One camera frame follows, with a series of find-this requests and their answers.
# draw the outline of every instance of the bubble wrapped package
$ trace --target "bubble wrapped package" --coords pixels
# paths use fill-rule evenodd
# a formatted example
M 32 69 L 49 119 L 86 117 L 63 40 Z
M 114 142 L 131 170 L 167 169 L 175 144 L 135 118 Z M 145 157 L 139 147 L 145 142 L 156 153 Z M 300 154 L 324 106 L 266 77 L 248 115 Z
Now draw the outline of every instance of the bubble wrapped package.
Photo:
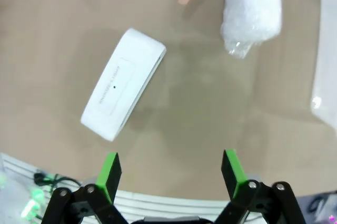
M 225 0 L 221 35 L 230 54 L 244 58 L 253 44 L 277 36 L 282 0 Z

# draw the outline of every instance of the label on white box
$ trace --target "label on white box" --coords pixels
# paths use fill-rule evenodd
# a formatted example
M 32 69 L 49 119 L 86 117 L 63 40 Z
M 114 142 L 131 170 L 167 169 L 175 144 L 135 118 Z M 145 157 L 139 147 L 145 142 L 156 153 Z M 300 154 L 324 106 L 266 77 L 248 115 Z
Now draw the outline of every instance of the label on white box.
M 134 29 L 121 38 L 81 117 L 81 123 L 113 141 L 123 128 L 166 47 Z

